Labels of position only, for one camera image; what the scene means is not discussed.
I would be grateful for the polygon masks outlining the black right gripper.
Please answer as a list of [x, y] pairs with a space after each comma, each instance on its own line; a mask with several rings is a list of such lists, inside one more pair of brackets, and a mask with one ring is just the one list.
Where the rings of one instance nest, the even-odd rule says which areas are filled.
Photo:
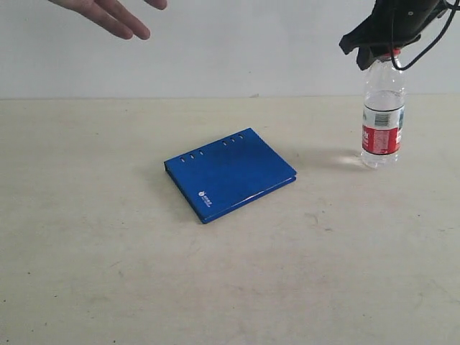
[[339, 41], [343, 54], [358, 48], [356, 64], [367, 70], [375, 60], [372, 49], [400, 49], [417, 40], [421, 32], [447, 12], [443, 1], [376, 1], [365, 19], [364, 29], [355, 28]]

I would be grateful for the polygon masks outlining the person's bare hand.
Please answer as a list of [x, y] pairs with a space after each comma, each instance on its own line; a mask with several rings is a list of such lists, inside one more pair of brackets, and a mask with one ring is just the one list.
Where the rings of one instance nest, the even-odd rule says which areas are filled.
[[75, 12], [123, 40], [148, 40], [150, 29], [116, 0], [55, 0], [51, 3]]

